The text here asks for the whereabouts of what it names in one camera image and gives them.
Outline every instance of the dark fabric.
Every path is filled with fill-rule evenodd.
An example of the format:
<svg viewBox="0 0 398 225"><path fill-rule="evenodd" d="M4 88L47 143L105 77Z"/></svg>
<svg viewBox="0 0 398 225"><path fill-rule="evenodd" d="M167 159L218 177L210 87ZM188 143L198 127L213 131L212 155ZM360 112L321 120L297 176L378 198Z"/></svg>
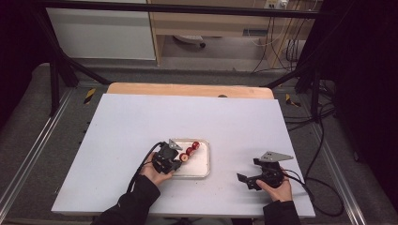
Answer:
<svg viewBox="0 0 398 225"><path fill-rule="evenodd" d="M263 208L265 225L301 224L293 201L276 201Z"/></svg>
<svg viewBox="0 0 398 225"><path fill-rule="evenodd" d="M149 207L161 192L146 176L138 175L131 193L122 195L116 205L103 212L92 225L142 225Z"/></svg>
<svg viewBox="0 0 398 225"><path fill-rule="evenodd" d="M23 97L33 69L49 61L44 38L21 12L23 2L0 1L0 128Z"/></svg>

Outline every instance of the hand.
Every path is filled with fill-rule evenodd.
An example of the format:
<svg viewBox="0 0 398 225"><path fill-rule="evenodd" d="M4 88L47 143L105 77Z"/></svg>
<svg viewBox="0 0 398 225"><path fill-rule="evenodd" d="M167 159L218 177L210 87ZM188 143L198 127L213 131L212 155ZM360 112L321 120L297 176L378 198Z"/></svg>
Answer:
<svg viewBox="0 0 398 225"><path fill-rule="evenodd" d="M171 171L167 174L158 173L152 165L152 158L154 155L155 153L151 153L149 155L148 159L146 160L147 164L145 164L143 169L141 169L140 174L146 176L150 181L152 181L153 184L159 187L163 181L172 178L174 171Z"/></svg>
<svg viewBox="0 0 398 225"><path fill-rule="evenodd" d="M270 187L262 180L256 180L255 183L266 191L274 202L279 200L282 203L293 200L292 187L290 186L290 182L287 177L283 178L282 184L277 188Z"/></svg>

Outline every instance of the person's right arm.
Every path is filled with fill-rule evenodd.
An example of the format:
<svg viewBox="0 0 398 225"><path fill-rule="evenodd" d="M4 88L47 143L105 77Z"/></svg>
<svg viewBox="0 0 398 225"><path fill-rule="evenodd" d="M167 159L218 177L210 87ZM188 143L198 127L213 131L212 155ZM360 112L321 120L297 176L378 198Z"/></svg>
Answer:
<svg viewBox="0 0 398 225"><path fill-rule="evenodd" d="M286 177L277 188L270 187L261 180L257 180L256 183L269 194L273 201L273 203L263 208L265 225L301 224L296 206L293 203L292 188Z"/></svg>

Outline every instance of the white tabletop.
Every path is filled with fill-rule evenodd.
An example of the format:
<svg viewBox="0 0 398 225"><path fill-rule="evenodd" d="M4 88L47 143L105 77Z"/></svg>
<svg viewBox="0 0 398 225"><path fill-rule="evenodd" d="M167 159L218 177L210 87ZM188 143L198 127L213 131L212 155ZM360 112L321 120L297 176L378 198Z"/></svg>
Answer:
<svg viewBox="0 0 398 225"><path fill-rule="evenodd" d="M152 216L262 217L270 197L248 190L237 173L260 174L253 158L267 151L295 157L281 166L301 176L277 100L105 94L52 211L96 215L115 205L149 149L170 138L207 140L210 173L164 182ZM298 215L314 217L307 193L291 184Z"/></svg>

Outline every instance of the red fruit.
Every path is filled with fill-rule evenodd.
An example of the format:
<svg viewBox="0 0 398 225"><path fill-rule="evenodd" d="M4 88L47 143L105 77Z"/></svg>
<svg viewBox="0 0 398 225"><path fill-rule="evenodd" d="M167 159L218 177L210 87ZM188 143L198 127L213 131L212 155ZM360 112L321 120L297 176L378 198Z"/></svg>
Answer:
<svg viewBox="0 0 398 225"><path fill-rule="evenodd" d="M181 161L188 161L188 158L189 158L188 155L185 153L179 155L179 160Z"/></svg>
<svg viewBox="0 0 398 225"><path fill-rule="evenodd" d="M192 148L193 150L197 150L199 148L200 143L199 142L193 142Z"/></svg>
<svg viewBox="0 0 398 225"><path fill-rule="evenodd" d="M188 156L192 156L194 152L195 152L195 150L193 148L191 148L191 147L187 148L186 153Z"/></svg>

